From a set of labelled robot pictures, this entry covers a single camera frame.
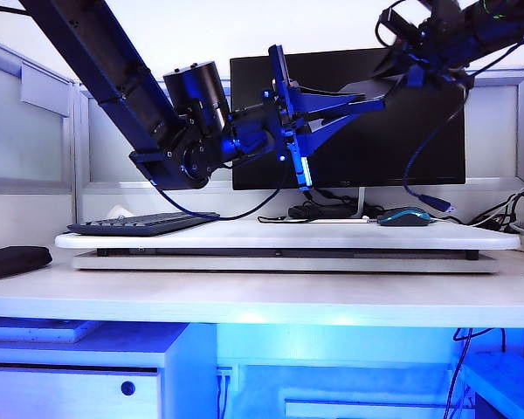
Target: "drawer keyhole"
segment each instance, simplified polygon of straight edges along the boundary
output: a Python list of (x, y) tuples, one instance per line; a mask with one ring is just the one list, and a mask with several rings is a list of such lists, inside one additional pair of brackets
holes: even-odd
[(136, 391), (136, 386), (131, 381), (124, 381), (121, 384), (121, 392), (124, 395), (133, 395), (134, 391)]

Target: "monitor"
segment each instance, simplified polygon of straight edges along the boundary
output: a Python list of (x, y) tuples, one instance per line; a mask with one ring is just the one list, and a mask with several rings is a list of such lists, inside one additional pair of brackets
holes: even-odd
[[(371, 79), (387, 50), (365, 49), (286, 55), (291, 79), (301, 86), (338, 92), (353, 82)], [(231, 107), (260, 103), (272, 87), (268, 57), (231, 59)], [(417, 147), (462, 103), (455, 85), (405, 87), (386, 99), (382, 111), (364, 113), (334, 134), (308, 158), (316, 188), (401, 185)], [(234, 189), (275, 189), (281, 180), (273, 153), (233, 169)], [(290, 163), (285, 188), (297, 188)], [(410, 172), (410, 184), (465, 182), (464, 115), (460, 113), (431, 140)]]

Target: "black case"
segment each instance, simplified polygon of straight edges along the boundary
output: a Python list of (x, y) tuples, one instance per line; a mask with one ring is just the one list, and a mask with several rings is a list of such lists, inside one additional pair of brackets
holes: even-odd
[(38, 269), (52, 261), (46, 247), (10, 246), (0, 249), (0, 278)]

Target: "black keyboard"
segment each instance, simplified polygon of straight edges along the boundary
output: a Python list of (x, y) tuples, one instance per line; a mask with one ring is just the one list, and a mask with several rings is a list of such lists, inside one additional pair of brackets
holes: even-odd
[[(215, 212), (200, 212), (206, 216), (219, 216)], [(188, 229), (189, 227), (209, 223), (207, 218), (191, 216), (184, 212), (165, 212), (147, 216), (121, 216), (109, 220), (86, 221), (71, 224), (68, 230), (87, 236), (157, 236), (171, 231)]]

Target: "cabinet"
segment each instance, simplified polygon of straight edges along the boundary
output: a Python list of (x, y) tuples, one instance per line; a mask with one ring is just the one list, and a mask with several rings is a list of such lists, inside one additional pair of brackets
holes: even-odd
[(105, 322), (67, 343), (0, 342), (0, 419), (210, 418), (214, 325)]

